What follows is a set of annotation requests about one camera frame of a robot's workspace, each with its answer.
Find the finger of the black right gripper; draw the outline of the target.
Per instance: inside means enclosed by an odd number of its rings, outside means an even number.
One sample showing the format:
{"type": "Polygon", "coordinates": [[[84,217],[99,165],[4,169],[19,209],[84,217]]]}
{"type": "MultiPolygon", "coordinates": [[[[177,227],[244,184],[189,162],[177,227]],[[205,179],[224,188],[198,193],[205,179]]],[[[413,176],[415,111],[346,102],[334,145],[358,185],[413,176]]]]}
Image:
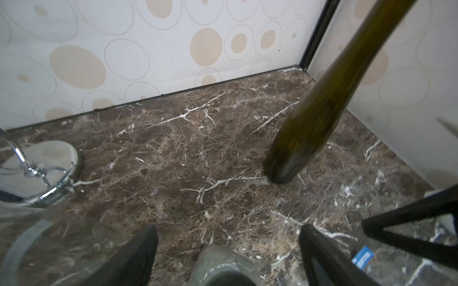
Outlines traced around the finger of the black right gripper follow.
{"type": "Polygon", "coordinates": [[[452,215],[453,225],[457,227],[458,186],[454,185],[440,193],[431,195],[400,209],[379,214],[361,221],[364,234],[374,240],[389,244],[414,255],[441,263],[450,268],[458,266],[457,245],[447,246],[405,237],[385,231],[386,227],[406,224],[417,220],[452,215]]]}

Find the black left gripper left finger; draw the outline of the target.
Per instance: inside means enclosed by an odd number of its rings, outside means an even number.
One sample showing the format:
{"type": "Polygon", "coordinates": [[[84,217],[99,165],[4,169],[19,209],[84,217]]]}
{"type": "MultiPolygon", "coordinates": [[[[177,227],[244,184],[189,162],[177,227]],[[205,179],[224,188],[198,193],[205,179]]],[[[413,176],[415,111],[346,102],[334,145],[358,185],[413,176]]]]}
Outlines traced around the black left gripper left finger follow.
{"type": "Polygon", "coordinates": [[[110,260],[81,282],[82,286],[146,286],[156,257],[159,238],[154,225],[146,225],[110,260]]]}

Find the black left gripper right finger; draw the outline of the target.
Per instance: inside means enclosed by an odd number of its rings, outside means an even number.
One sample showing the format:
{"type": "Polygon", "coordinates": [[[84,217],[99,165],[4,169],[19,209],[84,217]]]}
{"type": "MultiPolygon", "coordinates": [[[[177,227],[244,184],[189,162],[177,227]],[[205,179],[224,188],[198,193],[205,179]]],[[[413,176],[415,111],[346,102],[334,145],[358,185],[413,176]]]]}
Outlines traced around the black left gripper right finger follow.
{"type": "Polygon", "coordinates": [[[301,226],[298,241],[309,285],[375,286],[377,284],[311,224],[301,226]]]}

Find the blue peeled label strip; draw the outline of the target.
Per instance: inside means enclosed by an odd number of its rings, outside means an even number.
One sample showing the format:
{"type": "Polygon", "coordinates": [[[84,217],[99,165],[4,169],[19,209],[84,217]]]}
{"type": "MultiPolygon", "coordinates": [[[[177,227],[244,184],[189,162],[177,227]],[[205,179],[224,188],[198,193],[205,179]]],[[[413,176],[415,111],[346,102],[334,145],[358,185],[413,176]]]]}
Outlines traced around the blue peeled label strip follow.
{"type": "Polygon", "coordinates": [[[365,245],[353,256],[351,261],[359,270],[363,270],[367,263],[373,259],[374,255],[374,252],[365,245]]]}

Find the clear bottle black cap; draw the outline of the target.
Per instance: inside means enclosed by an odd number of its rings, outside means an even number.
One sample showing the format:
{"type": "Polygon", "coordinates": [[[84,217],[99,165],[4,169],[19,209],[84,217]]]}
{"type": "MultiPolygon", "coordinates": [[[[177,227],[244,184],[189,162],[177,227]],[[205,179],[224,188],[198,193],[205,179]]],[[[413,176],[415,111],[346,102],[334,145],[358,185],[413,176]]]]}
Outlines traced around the clear bottle black cap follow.
{"type": "Polygon", "coordinates": [[[211,244],[199,254],[190,286],[261,286],[259,268],[228,248],[211,244]]]}

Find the dark green wine bottle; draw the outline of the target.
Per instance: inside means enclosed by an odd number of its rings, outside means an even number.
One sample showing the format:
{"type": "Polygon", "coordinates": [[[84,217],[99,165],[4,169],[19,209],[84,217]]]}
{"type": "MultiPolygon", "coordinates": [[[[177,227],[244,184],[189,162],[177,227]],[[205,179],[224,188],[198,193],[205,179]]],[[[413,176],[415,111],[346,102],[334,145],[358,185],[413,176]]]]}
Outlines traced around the dark green wine bottle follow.
{"type": "Polygon", "coordinates": [[[375,2],[346,48],[284,121],[263,163],[269,181],[291,182],[327,143],[379,50],[413,5],[375,2]]]}

